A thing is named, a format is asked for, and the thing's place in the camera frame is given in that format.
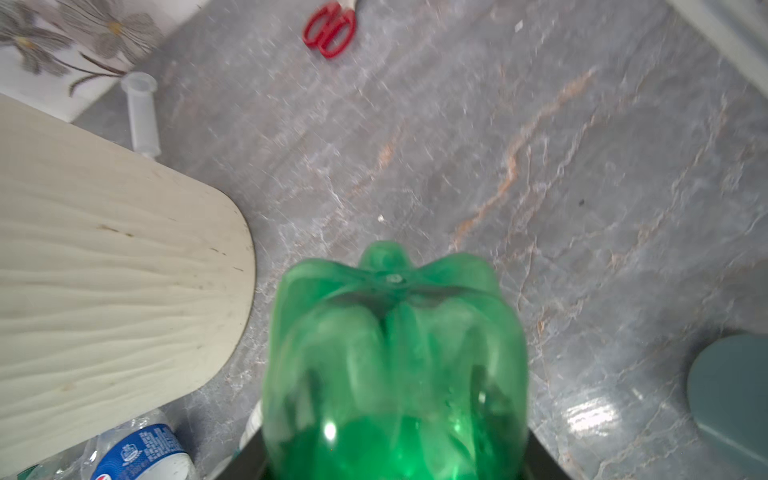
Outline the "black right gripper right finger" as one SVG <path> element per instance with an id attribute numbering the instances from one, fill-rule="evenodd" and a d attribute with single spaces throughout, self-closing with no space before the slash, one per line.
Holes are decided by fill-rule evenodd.
<path id="1" fill-rule="evenodd" d="M 571 477 L 547 452 L 535 434 L 530 431 L 524 454 L 525 480 L 571 480 Z"/>

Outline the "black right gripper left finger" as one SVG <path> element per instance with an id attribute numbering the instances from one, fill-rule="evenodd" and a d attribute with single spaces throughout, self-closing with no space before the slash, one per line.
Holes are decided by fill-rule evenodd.
<path id="1" fill-rule="evenodd" d="M 263 433 L 258 430 L 244 449 L 232 457 L 220 473 L 213 475 L 217 480 L 266 480 L 269 478 L 269 457 Z"/>

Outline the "green soda bottle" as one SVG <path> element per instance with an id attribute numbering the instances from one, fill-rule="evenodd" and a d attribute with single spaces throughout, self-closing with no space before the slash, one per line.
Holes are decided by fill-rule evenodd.
<path id="1" fill-rule="evenodd" d="M 398 243 L 306 259 L 274 299 L 262 393 L 276 479 L 516 479 L 527 342 L 496 273 Z"/>

